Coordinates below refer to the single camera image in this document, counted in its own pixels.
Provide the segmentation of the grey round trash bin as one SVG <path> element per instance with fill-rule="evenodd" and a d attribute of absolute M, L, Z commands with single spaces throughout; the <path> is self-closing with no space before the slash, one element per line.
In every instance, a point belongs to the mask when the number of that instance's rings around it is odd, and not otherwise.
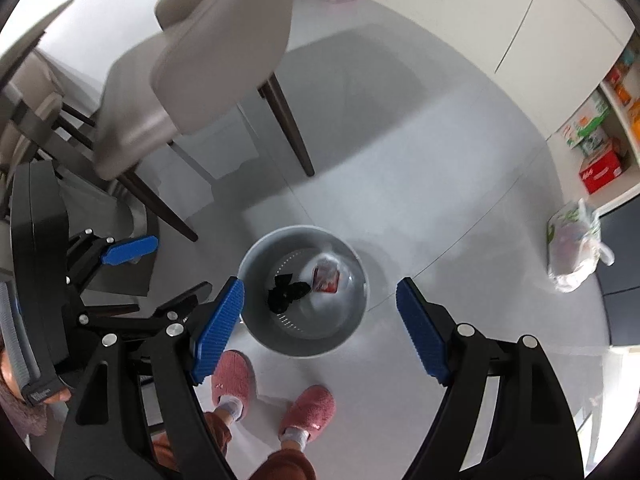
<path fill-rule="evenodd" d="M 312 290 L 314 268 L 334 262 L 336 294 Z M 258 240 L 243 257 L 242 321 L 265 348 L 308 359 L 323 356 L 352 336 L 367 310 L 367 273 L 352 250 L 318 226 L 287 226 Z"/>

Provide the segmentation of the left pink slipper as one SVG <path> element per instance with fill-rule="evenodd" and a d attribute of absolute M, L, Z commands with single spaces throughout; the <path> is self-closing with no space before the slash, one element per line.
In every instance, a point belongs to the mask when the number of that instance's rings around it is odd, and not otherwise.
<path fill-rule="evenodd" d="M 212 375 L 214 413 L 227 425 L 241 420 L 247 413 L 255 390 L 250 360 L 242 352 L 227 350 Z"/>

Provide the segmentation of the pink slipper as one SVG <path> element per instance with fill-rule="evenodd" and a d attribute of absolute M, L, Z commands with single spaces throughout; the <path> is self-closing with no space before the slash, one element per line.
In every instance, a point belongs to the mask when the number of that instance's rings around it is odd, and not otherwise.
<path fill-rule="evenodd" d="M 242 352 L 227 350 L 212 375 L 214 413 L 227 425 L 241 420 L 247 413 L 255 390 L 250 360 Z"/>
<path fill-rule="evenodd" d="M 322 385 L 307 388 L 282 418 L 280 442 L 295 442 L 303 451 L 316 440 L 336 413 L 336 402 L 330 390 Z"/>

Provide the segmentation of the red snack wrapper in bin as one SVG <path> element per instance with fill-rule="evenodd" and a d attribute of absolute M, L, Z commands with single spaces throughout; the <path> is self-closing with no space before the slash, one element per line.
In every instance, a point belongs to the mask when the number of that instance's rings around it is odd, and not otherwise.
<path fill-rule="evenodd" d="M 324 294 L 336 294 L 340 286 L 341 272 L 334 262 L 319 262 L 312 276 L 312 290 Z"/>

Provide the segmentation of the right pink slipper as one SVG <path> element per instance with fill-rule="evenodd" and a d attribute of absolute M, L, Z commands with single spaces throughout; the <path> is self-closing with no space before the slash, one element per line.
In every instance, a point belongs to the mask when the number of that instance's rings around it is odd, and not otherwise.
<path fill-rule="evenodd" d="M 307 388 L 282 418 L 280 442 L 295 442 L 303 451 L 316 440 L 336 413 L 336 402 L 330 390 L 322 385 Z"/>

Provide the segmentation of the white plastic shopping bag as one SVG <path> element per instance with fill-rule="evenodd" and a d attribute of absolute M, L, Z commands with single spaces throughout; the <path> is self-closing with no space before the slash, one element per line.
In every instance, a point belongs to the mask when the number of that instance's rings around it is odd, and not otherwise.
<path fill-rule="evenodd" d="M 583 198 L 565 204 L 548 220 L 547 254 L 548 277 L 559 292 L 574 292 L 600 262 L 615 262 L 614 252 L 601 240 L 599 215 Z"/>

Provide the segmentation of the red cardboard box on shelf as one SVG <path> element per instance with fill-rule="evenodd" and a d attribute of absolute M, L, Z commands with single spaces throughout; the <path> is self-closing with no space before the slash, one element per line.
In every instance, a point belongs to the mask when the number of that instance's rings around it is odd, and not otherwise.
<path fill-rule="evenodd" d="M 623 173 L 618 149 L 613 142 L 603 145 L 599 151 L 585 158 L 579 177 L 587 192 L 592 195 L 617 179 Z"/>

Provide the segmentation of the beige dining chair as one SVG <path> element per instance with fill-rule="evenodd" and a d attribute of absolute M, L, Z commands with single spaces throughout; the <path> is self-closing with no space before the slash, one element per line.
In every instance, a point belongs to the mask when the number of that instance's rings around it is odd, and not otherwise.
<path fill-rule="evenodd" d="M 93 168 L 119 180 L 188 240 L 198 236 L 134 174 L 145 156 L 201 131 L 251 91 L 269 104 L 307 176 L 314 166 L 276 69 L 294 0 L 158 0 L 160 32 L 129 49 L 104 84 Z"/>

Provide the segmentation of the green white carton on shelf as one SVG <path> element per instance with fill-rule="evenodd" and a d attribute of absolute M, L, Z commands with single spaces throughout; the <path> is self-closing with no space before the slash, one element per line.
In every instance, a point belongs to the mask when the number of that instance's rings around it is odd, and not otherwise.
<path fill-rule="evenodd" d="M 600 131 L 611 107 L 600 90 L 594 90 L 574 115 L 559 130 L 560 137 L 569 148 L 579 148 L 585 156 L 595 153 L 608 136 Z"/>

